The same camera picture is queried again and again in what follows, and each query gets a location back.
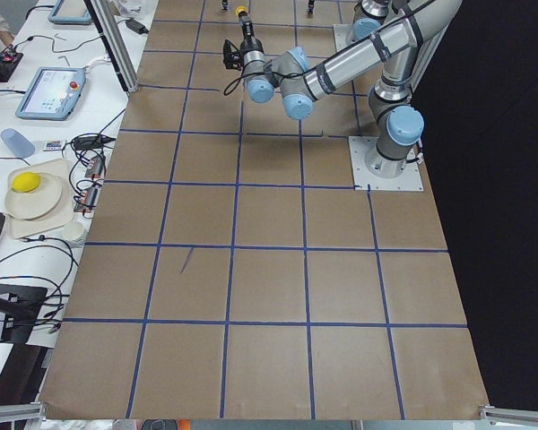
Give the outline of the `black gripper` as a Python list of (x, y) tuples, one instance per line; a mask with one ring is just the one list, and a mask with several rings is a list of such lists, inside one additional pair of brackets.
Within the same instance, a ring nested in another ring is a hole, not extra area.
[(239, 13), (239, 24), (243, 34), (243, 41), (239, 46), (241, 66), (247, 67), (254, 62), (264, 62), (263, 45), (259, 39), (253, 36), (253, 22), (248, 13)]

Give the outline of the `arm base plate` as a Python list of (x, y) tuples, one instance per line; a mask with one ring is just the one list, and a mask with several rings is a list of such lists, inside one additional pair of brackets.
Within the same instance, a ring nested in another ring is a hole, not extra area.
[(335, 24), (333, 26), (335, 51), (339, 52), (355, 42), (352, 24)]
[(353, 187), (363, 191), (422, 192), (419, 161), (414, 148), (393, 161), (377, 151), (377, 137), (350, 136)]

